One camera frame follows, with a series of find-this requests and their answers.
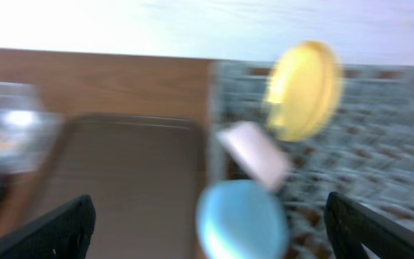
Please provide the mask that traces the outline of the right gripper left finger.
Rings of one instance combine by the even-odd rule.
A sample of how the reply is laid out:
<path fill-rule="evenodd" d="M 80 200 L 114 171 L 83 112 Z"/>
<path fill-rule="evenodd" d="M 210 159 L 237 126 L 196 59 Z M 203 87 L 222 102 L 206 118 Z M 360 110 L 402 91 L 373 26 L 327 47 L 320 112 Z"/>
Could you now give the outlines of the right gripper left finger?
<path fill-rule="evenodd" d="M 0 238 L 0 259 L 84 259 L 96 222 L 89 195 L 80 195 Z"/>

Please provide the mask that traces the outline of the white bowl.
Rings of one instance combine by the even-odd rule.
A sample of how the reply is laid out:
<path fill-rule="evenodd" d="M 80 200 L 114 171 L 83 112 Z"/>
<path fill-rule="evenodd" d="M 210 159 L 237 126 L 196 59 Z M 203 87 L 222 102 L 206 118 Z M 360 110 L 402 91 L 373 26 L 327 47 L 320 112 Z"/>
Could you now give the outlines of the white bowl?
<path fill-rule="evenodd" d="M 266 132 L 254 122 L 237 122 L 216 134 L 236 164 L 268 191 L 279 191 L 293 164 Z"/>

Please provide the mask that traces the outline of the yellow plate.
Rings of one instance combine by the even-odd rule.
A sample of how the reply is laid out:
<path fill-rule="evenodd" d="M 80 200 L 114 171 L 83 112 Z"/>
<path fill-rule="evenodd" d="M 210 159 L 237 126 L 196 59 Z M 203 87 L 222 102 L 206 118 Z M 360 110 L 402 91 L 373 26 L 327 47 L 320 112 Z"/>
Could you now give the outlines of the yellow plate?
<path fill-rule="evenodd" d="M 342 66 L 335 52 L 323 42 L 301 42 L 270 71 L 263 98 L 266 128 L 282 141 L 308 139 L 330 122 L 343 92 Z"/>

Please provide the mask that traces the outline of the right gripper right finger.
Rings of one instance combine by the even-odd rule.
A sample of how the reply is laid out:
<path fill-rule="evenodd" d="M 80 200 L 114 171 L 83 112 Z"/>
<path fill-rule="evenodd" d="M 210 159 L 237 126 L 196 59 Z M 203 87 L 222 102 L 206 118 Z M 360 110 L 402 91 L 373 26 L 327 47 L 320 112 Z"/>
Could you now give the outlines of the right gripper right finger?
<path fill-rule="evenodd" d="M 337 259 L 414 258 L 414 232 L 337 192 L 328 195 L 323 220 Z"/>

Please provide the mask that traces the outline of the blue bowl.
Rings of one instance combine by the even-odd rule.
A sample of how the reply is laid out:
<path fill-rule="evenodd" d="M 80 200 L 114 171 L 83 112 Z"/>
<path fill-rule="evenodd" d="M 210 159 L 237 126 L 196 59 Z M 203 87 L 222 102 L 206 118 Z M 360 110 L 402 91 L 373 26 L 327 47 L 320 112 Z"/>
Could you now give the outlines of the blue bowl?
<path fill-rule="evenodd" d="M 280 259 L 290 241 L 282 204 L 252 180 L 206 187 L 197 203 L 196 232 L 212 259 Z"/>

